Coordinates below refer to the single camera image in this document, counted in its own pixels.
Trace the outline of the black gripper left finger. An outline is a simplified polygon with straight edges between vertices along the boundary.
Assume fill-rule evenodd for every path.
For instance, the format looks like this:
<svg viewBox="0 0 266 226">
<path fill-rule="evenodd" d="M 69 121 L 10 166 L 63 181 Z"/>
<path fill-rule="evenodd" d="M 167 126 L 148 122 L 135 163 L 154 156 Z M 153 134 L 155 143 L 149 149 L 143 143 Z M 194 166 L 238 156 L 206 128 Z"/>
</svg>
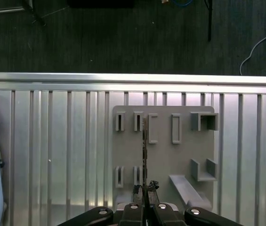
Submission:
<svg viewBox="0 0 266 226">
<path fill-rule="evenodd" d="M 141 185 L 133 188 L 133 202 L 120 203 L 117 210 L 108 207 L 94 207 L 69 219 L 61 226 L 143 226 L 144 195 Z"/>
</svg>

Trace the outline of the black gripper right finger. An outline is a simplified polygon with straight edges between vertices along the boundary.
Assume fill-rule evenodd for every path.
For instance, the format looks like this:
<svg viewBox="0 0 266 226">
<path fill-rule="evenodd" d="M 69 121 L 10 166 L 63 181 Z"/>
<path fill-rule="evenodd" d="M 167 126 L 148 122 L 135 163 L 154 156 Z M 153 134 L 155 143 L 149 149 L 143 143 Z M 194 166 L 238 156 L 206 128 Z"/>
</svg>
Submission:
<svg viewBox="0 0 266 226">
<path fill-rule="evenodd" d="M 152 226 L 238 226 L 232 220 L 200 207 L 191 207 L 184 213 L 170 204 L 159 201 L 159 182 L 150 181 L 147 186 L 149 224 Z"/>
</svg>

